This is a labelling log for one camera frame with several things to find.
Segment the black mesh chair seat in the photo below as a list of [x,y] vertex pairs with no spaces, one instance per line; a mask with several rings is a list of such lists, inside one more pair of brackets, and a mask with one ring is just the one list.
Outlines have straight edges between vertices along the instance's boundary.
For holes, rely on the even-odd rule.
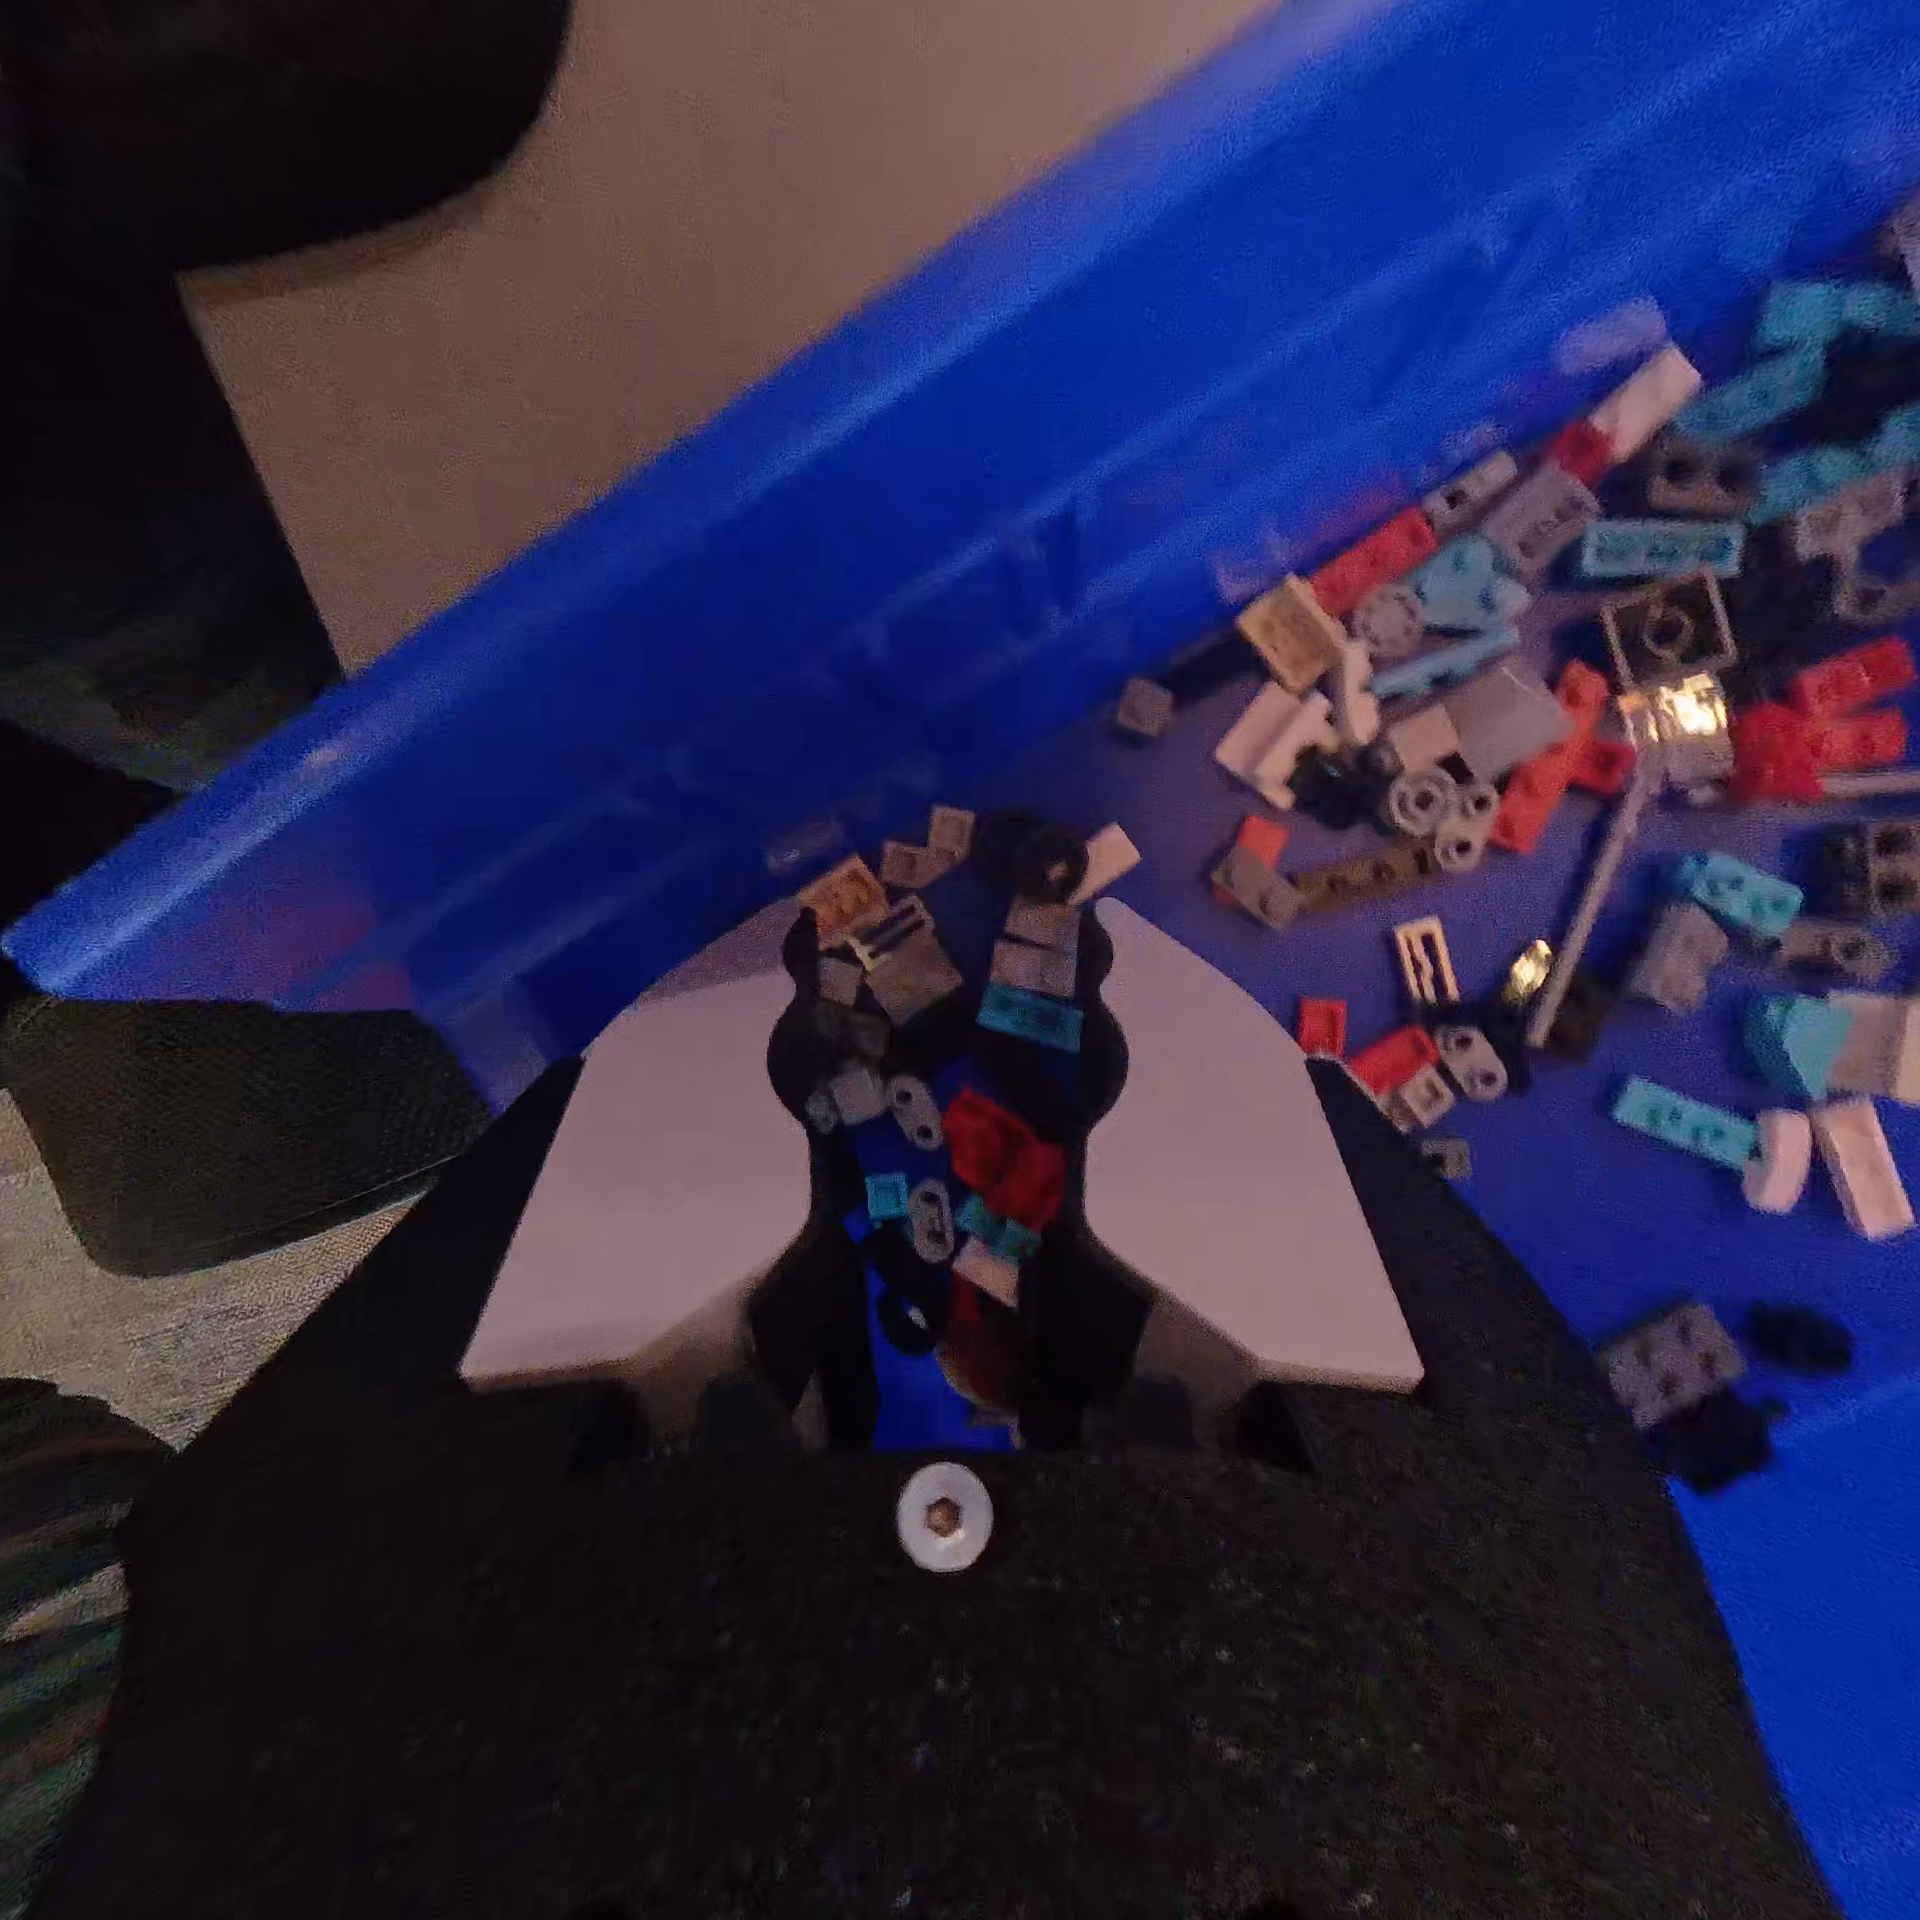
[[419,1192],[491,1124],[413,1014],[29,994],[4,1090],[87,1256],[160,1280]]

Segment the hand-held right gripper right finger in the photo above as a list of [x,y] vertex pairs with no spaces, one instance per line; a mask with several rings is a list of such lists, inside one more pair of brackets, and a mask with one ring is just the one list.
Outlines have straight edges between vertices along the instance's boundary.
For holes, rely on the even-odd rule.
[[1023,1304],[1036,1452],[1137,1423],[1305,1453],[1424,1412],[1426,1360],[1300,1045],[1114,898],[1080,912],[1063,1208]]

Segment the pile of lego bricks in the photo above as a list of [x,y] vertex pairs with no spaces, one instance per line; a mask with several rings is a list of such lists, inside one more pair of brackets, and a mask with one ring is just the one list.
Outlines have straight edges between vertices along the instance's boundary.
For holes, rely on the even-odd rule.
[[842,1447],[1028,1444],[1084,906],[1300,1045],[1388,1269],[1476,1183],[1588,1294],[1656,1468],[1775,1463],[1845,1378],[1829,1262],[1915,1256],[1915,254],[1775,280],[1610,406],[1127,682],[1009,806],[810,898],[807,1122],[852,1241]]

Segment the blue plastic bin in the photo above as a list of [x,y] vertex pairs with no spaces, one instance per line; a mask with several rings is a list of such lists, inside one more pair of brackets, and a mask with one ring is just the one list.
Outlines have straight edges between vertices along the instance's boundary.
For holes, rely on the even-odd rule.
[[1289,4],[16,926],[83,1001],[407,1005],[496,1102],[911,774],[1915,183],[1915,4]]

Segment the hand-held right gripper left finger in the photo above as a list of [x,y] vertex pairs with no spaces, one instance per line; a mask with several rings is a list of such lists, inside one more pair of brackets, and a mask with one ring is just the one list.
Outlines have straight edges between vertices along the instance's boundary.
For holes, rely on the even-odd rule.
[[471,1391],[610,1384],[663,1444],[827,1448],[852,1241],[770,1065],[817,976],[815,916],[779,903],[588,1046],[465,1350]]

